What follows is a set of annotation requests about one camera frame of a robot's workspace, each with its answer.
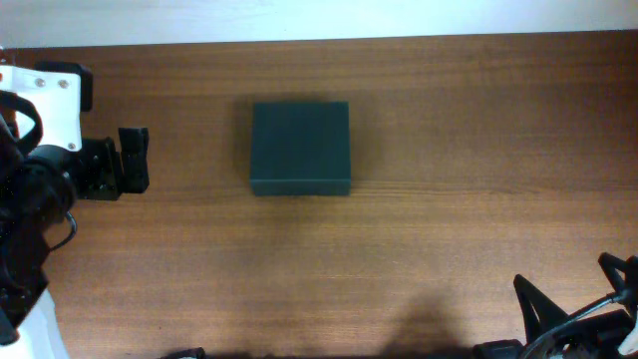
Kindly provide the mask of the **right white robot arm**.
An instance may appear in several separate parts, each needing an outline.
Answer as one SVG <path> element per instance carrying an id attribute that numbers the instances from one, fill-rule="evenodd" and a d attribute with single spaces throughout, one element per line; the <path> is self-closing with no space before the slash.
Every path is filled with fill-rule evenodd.
<path id="1" fill-rule="evenodd" d="M 637 356 L 637 258 L 602 253 L 598 263 L 613 291 L 569 314 L 521 275 L 513 285 L 526 342 L 477 345 L 479 359 L 635 358 Z"/>

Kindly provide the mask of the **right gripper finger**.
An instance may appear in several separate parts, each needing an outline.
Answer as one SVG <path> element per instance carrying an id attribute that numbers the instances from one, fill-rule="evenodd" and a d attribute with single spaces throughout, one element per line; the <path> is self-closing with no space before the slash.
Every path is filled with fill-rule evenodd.
<path id="1" fill-rule="evenodd" d="M 528 344 L 568 317 L 564 310 L 524 276 L 517 274 L 514 277 L 513 286 L 522 312 Z"/>
<path id="2" fill-rule="evenodd" d="M 623 260 L 603 252 L 598 263 L 632 319 L 637 318 L 637 256 Z"/>

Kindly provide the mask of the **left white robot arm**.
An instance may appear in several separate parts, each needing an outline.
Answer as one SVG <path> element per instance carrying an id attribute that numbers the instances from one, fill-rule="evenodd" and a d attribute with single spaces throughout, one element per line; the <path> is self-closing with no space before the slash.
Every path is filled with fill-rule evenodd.
<path id="1" fill-rule="evenodd" d="M 2 107 L 30 119 L 23 138 L 1 125 L 1 355 L 4 358 L 65 358 L 68 355 L 43 270 L 50 245 L 46 231 L 66 221 L 78 231 L 71 209 L 79 199 L 116 200 L 150 185 L 146 128 L 121 128 L 110 138 L 83 141 L 72 153 L 42 144 L 44 124 L 35 106 L 15 94 L 1 95 Z"/>

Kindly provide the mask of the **black box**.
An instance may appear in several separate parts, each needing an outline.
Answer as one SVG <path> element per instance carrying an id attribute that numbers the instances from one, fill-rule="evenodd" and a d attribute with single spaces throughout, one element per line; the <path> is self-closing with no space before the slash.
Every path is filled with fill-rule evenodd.
<path id="1" fill-rule="evenodd" d="M 257 196 L 348 195 L 349 104 L 256 103 L 249 183 Z"/>

